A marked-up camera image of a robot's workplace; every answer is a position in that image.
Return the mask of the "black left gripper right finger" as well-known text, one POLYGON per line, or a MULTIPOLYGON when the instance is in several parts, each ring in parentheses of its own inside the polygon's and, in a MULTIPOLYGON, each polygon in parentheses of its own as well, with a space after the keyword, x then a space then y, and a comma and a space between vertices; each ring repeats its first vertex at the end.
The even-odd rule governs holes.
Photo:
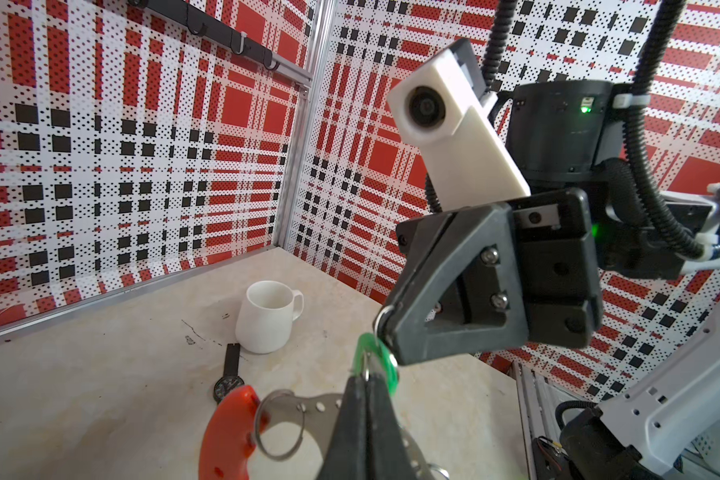
POLYGON ((380 374, 371 374, 367 380, 367 478, 416 478, 380 374))

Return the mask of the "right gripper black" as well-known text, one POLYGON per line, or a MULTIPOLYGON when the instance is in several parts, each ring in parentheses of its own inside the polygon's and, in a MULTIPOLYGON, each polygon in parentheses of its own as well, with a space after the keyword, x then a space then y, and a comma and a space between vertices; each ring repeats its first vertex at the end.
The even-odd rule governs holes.
POLYGON ((380 339, 401 365, 528 342, 584 348, 602 324, 589 202, 557 190, 404 221, 380 339))

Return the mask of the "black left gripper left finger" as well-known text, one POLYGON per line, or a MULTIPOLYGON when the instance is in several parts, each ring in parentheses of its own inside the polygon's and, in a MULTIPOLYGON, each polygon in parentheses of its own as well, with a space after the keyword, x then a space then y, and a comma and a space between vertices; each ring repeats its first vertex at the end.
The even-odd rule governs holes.
POLYGON ((367 420, 366 381, 358 376, 350 377, 329 448, 317 476, 319 480, 362 480, 367 477, 367 420))

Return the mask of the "silver keyring with chain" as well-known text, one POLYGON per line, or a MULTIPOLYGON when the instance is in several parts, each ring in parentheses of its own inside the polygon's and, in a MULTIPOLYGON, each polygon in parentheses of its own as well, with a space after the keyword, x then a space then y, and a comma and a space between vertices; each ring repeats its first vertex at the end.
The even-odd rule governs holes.
MULTIPOLYGON (((321 456, 326 457, 333 429, 336 425, 343 395, 328 393, 316 397, 299 397, 293 391, 279 389, 269 393, 259 404, 254 417, 251 438, 268 459, 282 462, 293 457, 307 433, 317 444, 321 456), (300 428, 294 445, 285 453, 273 454, 265 447, 261 435, 282 423, 300 428)), ((399 424, 402 443, 417 479, 449 479, 443 467, 429 463, 408 430, 399 424)))

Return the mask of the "green tagged key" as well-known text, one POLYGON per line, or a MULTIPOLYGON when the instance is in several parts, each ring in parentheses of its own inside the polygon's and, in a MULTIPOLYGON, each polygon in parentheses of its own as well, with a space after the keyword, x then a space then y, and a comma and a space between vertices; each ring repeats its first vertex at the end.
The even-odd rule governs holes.
POLYGON ((389 395, 393 396, 400 381, 397 360, 381 340, 366 332, 358 337, 351 374, 368 379, 374 373, 382 376, 389 395))

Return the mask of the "red tagged key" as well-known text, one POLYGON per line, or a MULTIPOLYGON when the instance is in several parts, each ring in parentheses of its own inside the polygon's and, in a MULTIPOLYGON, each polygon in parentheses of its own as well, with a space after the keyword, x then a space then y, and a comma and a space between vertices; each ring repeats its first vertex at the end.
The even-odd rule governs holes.
POLYGON ((261 400, 252 386, 232 390, 217 406, 205 430, 199 479, 248 480, 247 464, 256 450, 254 419, 261 400))

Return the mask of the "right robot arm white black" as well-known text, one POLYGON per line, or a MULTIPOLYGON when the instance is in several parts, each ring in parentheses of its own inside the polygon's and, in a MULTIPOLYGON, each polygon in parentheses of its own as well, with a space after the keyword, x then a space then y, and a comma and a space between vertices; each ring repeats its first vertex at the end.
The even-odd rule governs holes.
MULTIPOLYGON (((720 270, 720 183, 662 191, 645 141, 650 89, 684 10, 660 4, 629 83, 566 80, 494 91, 516 10, 499 3, 482 58, 468 39, 393 87, 431 212, 400 223, 404 269, 355 362, 389 388, 402 365, 525 343, 587 347, 604 314, 598 275, 675 279, 720 270)), ((720 424, 720 304, 627 391, 561 421, 557 479, 659 479, 720 424)))

